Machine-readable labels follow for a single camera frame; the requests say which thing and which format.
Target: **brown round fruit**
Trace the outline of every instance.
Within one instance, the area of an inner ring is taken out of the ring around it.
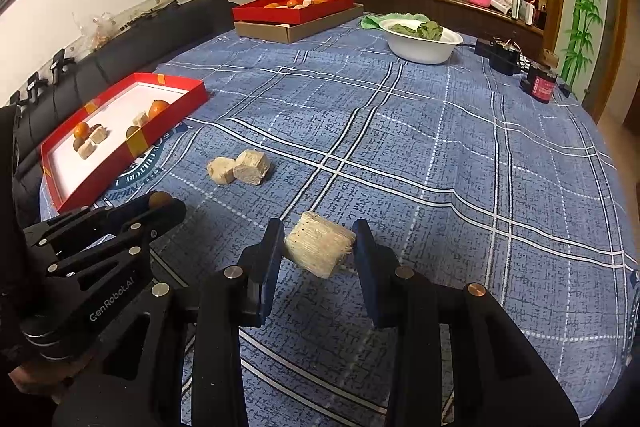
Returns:
[[[74,151],[78,152],[78,149],[82,147],[84,140],[82,138],[76,138],[74,140]]]
[[[83,140],[89,138],[89,124],[86,122],[77,124],[76,127],[74,127],[74,137],[82,138]]]
[[[154,100],[154,103],[151,104],[149,108],[149,120],[158,116],[162,111],[164,111],[167,107],[169,107],[169,103],[164,100]]]
[[[126,132],[127,138],[138,130],[140,130],[140,127],[138,127],[137,125],[132,125],[131,127],[129,127]]]
[[[149,210],[153,208],[158,208],[158,206],[163,206],[164,204],[171,203],[174,201],[174,198],[168,192],[154,192],[149,197]]]

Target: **green towel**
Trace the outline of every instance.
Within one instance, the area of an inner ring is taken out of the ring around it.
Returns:
[[[412,15],[411,13],[405,13],[404,15],[401,13],[390,13],[389,15],[365,15],[360,20],[360,26],[366,30],[379,30],[380,21],[385,19],[414,19],[423,22],[431,21],[431,19],[421,13],[417,13],[415,15]]]

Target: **red box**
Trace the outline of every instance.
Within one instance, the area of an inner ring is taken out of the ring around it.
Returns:
[[[81,107],[40,146],[42,170],[56,210],[66,212],[94,203],[135,158],[208,99],[200,80],[133,73]],[[149,100],[164,100],[169,106],[127,138],[126,129],[138,113],[148,112]],[[86,160],[73,149],[73,130],[81,121],[89,126],[103,124],[110,133]]]
[[[327,0],[320,4],[312,4],[300,10],[293,8],[265,8],[267,4],[277,2],[285,5],[289,0],[257,0],[233,9],[236,21],[275,22],[279,24],[303,24],[326,17],[332,13],[353,8],[353,0]]]

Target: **bamboo decal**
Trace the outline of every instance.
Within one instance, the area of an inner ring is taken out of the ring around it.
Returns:
[[[567,32],[569,45],[563,50],[565,55],[561,76],[573,86],[575,78],[588,64],[593,64],[593,43],[590,28],[593,23],[602,26],[600,9],[601,0],[575,0],[572,27]]]

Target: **white food chunk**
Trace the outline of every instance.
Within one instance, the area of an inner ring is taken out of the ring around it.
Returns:
[[[148,121],[149,121],[149,118],[146,115],[146,112],[143,111],[143,112],[137,114],[136,117],[133,119],[133,125],[137,125],[138,127],[142,127]]]
[[[99,126],[89,135],[89,138],[96,144],[103,142],[107,138],[107,130],[103,126]]]
[[[265,153],[247,149],[236,158],[234,176],[243,183],[260,185],[270,166]]]
[[[236,161],[224,156],[218,156],[207,165],[209,177],[218,185],[228,185],[232,183],[234,178],[234,165]]]
[[[83,160],[89,158],[95,151],[95,145],[91,143],[91,140],[87,140],[78,148],[78,154]]]
[[[285,239],[285,255],[312,274],[328,279],[353,251],[356,235],[314,212],[303,212]]]

